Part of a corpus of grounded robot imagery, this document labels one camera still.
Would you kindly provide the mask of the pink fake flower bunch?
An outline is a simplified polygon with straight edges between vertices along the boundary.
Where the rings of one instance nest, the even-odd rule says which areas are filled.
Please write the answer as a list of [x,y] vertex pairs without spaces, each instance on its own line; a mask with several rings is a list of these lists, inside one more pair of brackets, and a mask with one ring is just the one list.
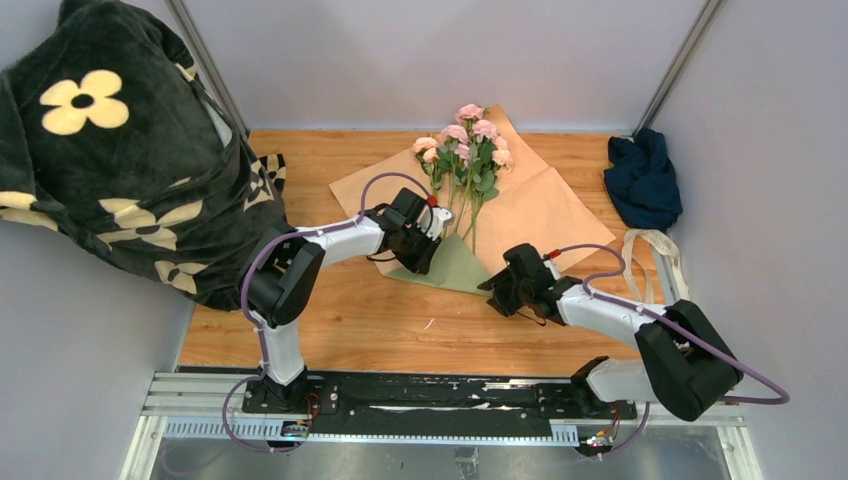
[[498,179],[515,164],[506,138],[487,114],[483,106],[466,104],[439,134],[420,137],[411,146],[432,190],[448,189],[449,208],[457,215],[454,231],[471,242],[472,250],[482,207],[499,195]]

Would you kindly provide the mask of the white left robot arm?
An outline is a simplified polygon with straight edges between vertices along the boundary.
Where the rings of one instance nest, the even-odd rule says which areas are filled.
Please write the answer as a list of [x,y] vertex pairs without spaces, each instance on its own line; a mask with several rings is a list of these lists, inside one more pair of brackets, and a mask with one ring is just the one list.
[[433,196],[403,188],[394,200],[328,225],[294,228],[279,222],[254,248],[241,272],[240,303],[259,338],[257,378],[246,391],[283,413],[305,403],[307,367],[298,320],[325,267],[353,257],[390,253],[413,274],[426,274],[455,215]]

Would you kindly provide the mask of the green and peach wrapping paper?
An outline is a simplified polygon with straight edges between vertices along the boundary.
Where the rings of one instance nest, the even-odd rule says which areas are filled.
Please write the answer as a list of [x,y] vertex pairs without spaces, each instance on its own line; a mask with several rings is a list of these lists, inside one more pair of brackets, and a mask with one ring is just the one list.
[[516,132],[505,113],[489,107],[487,118],[506,138],[515,160],[513,171],[498,179],[499,195],[486,202],[478,216],[477,247],[454,231],[457,215],[449,208],[448,189],[432,190],[428,176],[411,152],[420,137],[441,131],[407,136],[404,149],[391,155],[370,153],[356,160],[350,153],[332,162],[336,173],[330,179],[330,191],[343,211],[353,216],[362,207],[388,203],[406,187],[415,193],[428,190],[439,205],[455,214],[452,225],[442,235],[427,275],[413,274],[399,262],[380,255],[378,271],[386,277],[447,290],[474,293],[483,280],[504,267],[503,254],[510,248],[529,243],[541,253],[558,247],[577,245],[556,258],[560,270],[579,263],[590,255],[589,244],[608,245],[615,238],[611,230],[578,198],[557,169],[536,153]]

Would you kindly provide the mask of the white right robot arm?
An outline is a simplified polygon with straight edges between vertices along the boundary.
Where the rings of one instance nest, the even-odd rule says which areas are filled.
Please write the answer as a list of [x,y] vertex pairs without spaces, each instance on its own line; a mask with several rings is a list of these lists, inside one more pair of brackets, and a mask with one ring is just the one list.
[[626,344],[636,360],[598,357],[572,377],[571,403],[596,417],[613,402],[658,403],[684,421],[695,421],[744,378],[736,357],[693,302],[638,303],[561,275],[555,253],[524,243],[507,250],[505,267],[479,284],[488,304],[510,317],[528,308],[536,317],[579,327]]

